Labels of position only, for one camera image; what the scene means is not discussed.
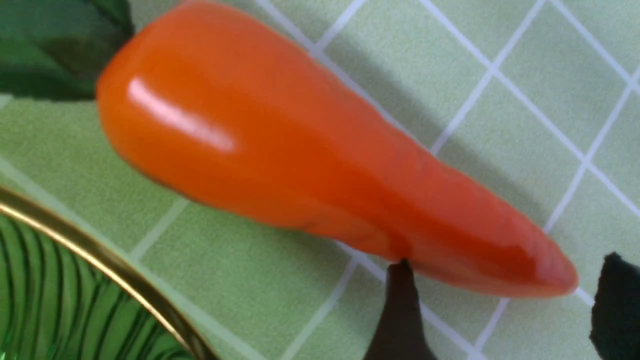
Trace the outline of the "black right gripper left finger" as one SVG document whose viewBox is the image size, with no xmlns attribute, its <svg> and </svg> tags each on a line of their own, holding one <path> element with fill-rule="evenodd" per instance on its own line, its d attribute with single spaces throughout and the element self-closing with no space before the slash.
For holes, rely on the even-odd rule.
<svg viewBox="0 0 640 360">
<path fill-rule="evenodd" d="M 435 360 L 425 337 L 414 272 L 406 259 L 387 268 L 384 307 L 365 360 Z"/>
</svg>

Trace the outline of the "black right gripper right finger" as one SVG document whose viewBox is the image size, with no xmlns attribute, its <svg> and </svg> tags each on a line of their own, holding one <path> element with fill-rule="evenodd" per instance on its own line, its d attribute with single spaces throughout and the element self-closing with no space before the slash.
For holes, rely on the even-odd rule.
<svg viewBox="0 0 640 360">
<path fill-rule="evenodd" d="M 615 251 L 604 258 L 590 323 L 589 339 L 602 360 L 640 358 L 640 271 Z"/>
</svg>

